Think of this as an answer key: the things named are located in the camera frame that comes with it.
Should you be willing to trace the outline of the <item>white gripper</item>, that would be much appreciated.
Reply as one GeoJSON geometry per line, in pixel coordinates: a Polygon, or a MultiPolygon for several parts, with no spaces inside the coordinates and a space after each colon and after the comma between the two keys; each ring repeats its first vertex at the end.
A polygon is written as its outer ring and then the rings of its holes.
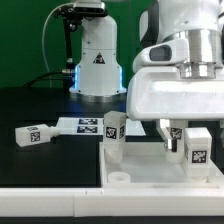
{"type": "Polygon", "coordinates": [[[181,79],[174,66],[142,68],[129,83],[126,112],[132,120],[157,120],[165,149],[176,152],[170,120],[224,119],[224,69],[215,79],[181,79]]]}

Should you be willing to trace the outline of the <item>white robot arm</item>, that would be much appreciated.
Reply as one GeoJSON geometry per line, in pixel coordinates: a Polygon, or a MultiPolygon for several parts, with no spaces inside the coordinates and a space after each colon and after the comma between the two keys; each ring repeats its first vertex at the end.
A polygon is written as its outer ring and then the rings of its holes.
{"type": "Polygon", "coordinates": [[[154,0],[125,90],[134,120],[224,118],[222,0],[154,0]]]}

